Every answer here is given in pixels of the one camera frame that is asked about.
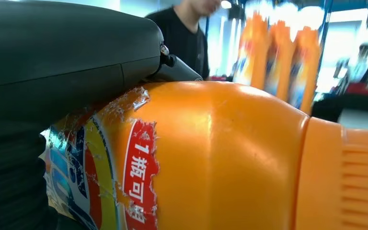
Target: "torn label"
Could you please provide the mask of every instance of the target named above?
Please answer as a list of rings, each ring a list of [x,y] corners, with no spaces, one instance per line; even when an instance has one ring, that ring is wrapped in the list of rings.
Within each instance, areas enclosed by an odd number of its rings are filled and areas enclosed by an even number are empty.
[[[138,119],[130,131],[122,181],[122,191],[130,198],[125,209],[128,230],[157,230],[152,177],[158,174],[159,165],[154,157],[154,127],[155,123]]]
[[[139,98],[133,102],[133,110],[136,111],[150,100],[150,96],[149,91],[143,87],[135,88],[133,91],[140,94]]]

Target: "orange bottle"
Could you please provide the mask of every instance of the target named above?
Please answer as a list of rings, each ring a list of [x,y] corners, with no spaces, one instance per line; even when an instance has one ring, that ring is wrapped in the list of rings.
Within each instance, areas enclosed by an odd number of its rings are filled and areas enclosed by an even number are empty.
[[[290,75],[288,102],[310,114],[321,55],[318,32],[305,26],[296,37],[295,63]]]
[[[241,35],[238,64],[233,82],[251,85],[258,89],[264,88],[267,51],[271,38],[268,33],[267,21],[258,13],[248,19]]]
[[[146,84],[47,138],[52,205],[90,229],[368,229],[368,131],[253,87]]]
[[[270,35],[273,40],[268,53],[264,90],[287,101],[291,62],[295,49],[290,39],[290,27],[286,26],[284,21],[278,21],[270,27]]]

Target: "person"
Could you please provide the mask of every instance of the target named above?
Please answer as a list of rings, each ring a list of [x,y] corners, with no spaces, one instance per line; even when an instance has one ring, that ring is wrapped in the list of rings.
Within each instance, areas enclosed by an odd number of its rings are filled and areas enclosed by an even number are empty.
[[[214,13],[220,4],[221,0],[182,0],[177,6],[146,16],[159,26],[170,53],[205,80],[209,76],[208,46],[199,20]]]

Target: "blurry background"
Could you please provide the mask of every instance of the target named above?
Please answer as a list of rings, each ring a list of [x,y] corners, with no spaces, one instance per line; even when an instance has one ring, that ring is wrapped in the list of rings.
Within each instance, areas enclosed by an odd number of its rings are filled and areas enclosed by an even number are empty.
[[[144,17],[147,14],[159,11],[172,5],[179,4],[181,0],[56,0],[109,8],[112,10]],[[236,11],[237,6],[266,2],[277,5],[292,2],[302,9],[307,6],[322,8],[330,17],[308,17],[306,20],[319,20],[322,24],[320,32],[326,27],[323,57],[318,75],[318,92],[329,92],[339,82],[333,78],[336,63],[341,58],[356,56],[359,45],[368,42],[368,0],[229,0],[230,9],[221,8],[209,18],[201,21],[201,29],[208,39],[208,56],[210,75],[230,75],[232,66],[238,54],[239,38],[244,26],[243,18]]]

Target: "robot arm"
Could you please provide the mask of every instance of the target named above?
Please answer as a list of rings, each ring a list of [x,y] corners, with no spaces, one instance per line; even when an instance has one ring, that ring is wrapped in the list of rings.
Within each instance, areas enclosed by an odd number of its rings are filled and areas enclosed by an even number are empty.
[[[0,1],[0,136],[42,131],[146,81],[200,76],[162,53],[148,19],[45,1]]]

